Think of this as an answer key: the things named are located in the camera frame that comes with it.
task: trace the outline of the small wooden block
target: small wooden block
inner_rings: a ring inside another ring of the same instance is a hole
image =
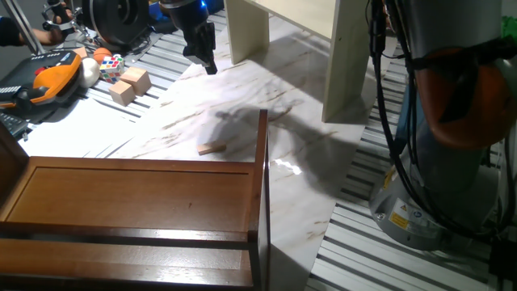
[[[131,67],[121,77],[120,80],[131,84],[135,93],[139,96],[144,95],[151,87],[151,79],[147,70]]]
[[[226,150],[226,143],[224,141],[212,141],[204,145],[197,146],[197,152],[200,155],[216,153]]]
[[[81,57],[81,59],[85,58],[85,57],[88,57],[88,53],[86,52],[86,48],[82,47],[82,48],[76,48],[74,50],[74,53],[76,53],[77,55],[79,55]]]
[[[115,85],[110,87],[110,95],[113,101],[122,106],[128,106],[128,104],[137,98],[132,86],[122,81],[118,81]]]

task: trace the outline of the white table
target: white table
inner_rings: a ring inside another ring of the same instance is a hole
[[[331,121],[363,89],[369,57],[367,5],[367,0],[225,0],[232,63],[268,48],[273,41],[270,13],[330,42],[322,120]]]
[[[339,123],[323,124],[330,44],[276,17],[270,26],[270,48],[238,65],[221,33],[219,73],[191,66],[111,157],[251,161],[258,111],[268,109],[271,290],[302,290],[373,105],[375,81],[370,66],[361,98]],[[395,42],[391,47],[393,53]],[[200,157],[196,146],[213,140],[225,140],[228,149]]]
[[[216,33],[226,27],[225,11],[208,17],[216,26]],[[78,44],[70,36],[64,48]],[[135,123],[147,114],[165,91],[188,68],[191,62],[183,57],[186,45],[183,33],[176,31],[162,36],[138,61],[126,62],[126,69],[136,66],[149,72],[152,87],[127,107],[113,102],[109,93],[111,84],[99,80],[90,89],[78,88],[75,96],[80,100],[64,120],[57,123],[31,125],[28,141],[19,144],[33,156],[74,158],[104,158],[131,139]]]

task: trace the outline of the person's arm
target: person's arm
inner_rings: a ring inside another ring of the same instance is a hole
[[[8,18],[0,16],[0,46],[23,45],[19,40],[19,30],[16,23]]]
[[[66,14],[72,19],[72,11],[70,9],[66,10]],[[57,16],[54,21],[57,24],[61,23],[61,17]],[[50,32],[44,32],[39,29],[33,28],[32,31],[34,32],[36,39],[38,39],[42,45],[56,45],[63,42],[63,35],[58,29],[52,29]],[[20,44],[13,45],[25,45],[25,39],[23,38],[21,33],[19,33],[19,43]]]

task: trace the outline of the metal grate floor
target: metal grate floor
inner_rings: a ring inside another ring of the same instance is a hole
[[[395,55],[401,53],[398,47]],[[392,132],[405,83],[404,61],[392,61],[383,82]],[[491,161],[498,161],[498,150],[493,147]],[[305,290],[511,290],[511,282],[489,275],[490,248],[485,245],[473,243],[463,255],[418,251],[392,240],[377,226],[368,199],[390,167],[375,103]]]

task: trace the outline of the striped floor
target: striped floor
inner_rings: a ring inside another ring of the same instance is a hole
[[[395,55],[401,53],[397,48]],[[392,61],[383,86],[392,132],[405,90],[404,61]],[[498,161],[493,149],[491,162]],[[391,167],[374,104],[359,147],[318,251],[305,290],[511,290],[488,273],[490,248],[473,244],[467,254],[417,251],[401,245],[373,221],[368,198]]]
[[[216,25],[216,33],[226,28],[225,11],[217,12],[208,17],[209,22]],[[181,74],[187,70],[191,62],[183,56],[183,48],[186,43],[183,39],[181,31],[174,32],[171,35],[162,36],[140,60],[132,63],[126,61],[126,68],[136,66],[146,69],[149,72],[151,83],[153,86],[149,91],[141,97],[137,97],[135,101],[127,107],[120,106],[113,102],[109,93],[111,84],[98,81],[95,86],[90,89],[79,88],[76,94],[84,98],[92,98],[97,102],[112,109],[114,116],[121,116],[131,122],[136,122],[158,101],[158,98],[174,83]]]

